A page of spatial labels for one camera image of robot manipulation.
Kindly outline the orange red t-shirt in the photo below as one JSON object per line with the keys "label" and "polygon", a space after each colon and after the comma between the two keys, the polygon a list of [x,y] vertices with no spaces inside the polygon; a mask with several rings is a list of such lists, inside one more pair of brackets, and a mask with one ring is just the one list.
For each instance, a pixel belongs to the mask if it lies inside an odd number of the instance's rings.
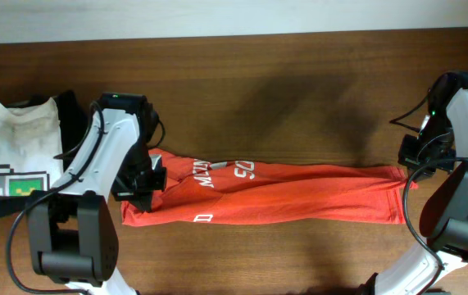
{"label": "orange red t-shirt", "polygon": [[176,221],[268,225],[295,220],[343,220],[402,225],[407,177],[396,166],[354,168],[247,160],[209,162],[158,150],[166,189],[150,212],[120,205],[124,225]]}

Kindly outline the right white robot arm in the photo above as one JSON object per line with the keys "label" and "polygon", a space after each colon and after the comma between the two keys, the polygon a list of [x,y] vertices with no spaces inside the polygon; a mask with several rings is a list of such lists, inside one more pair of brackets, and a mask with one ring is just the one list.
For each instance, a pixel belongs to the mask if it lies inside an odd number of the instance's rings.
{"label": "right white robot arm", "polygon": [[419,226],[406,222],[415,244],[360,285],[357,295],[432,294],[440,279],[468,266],[468,72],[440,75],[420,105],[428,113],[398,152],[399,164],[410,174],[402,191],[403,216],[409,216],[412,184],[437,170],[448,177],[424,205]]}

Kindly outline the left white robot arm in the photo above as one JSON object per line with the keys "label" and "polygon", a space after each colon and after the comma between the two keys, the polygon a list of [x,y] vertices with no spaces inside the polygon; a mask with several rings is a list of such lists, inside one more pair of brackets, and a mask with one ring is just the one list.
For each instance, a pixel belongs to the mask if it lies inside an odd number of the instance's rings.
{"label": "left white robot arm", "polygon": [[68,293],[135,294],[116,267],[119,240],[107,202],[113,196],[150,211],[154,192],[166,188],[161,156],[148,148],[161,122],[140,94],[103,93],[93,106],[67,170],[49,191],[30,195],[31,263]]}

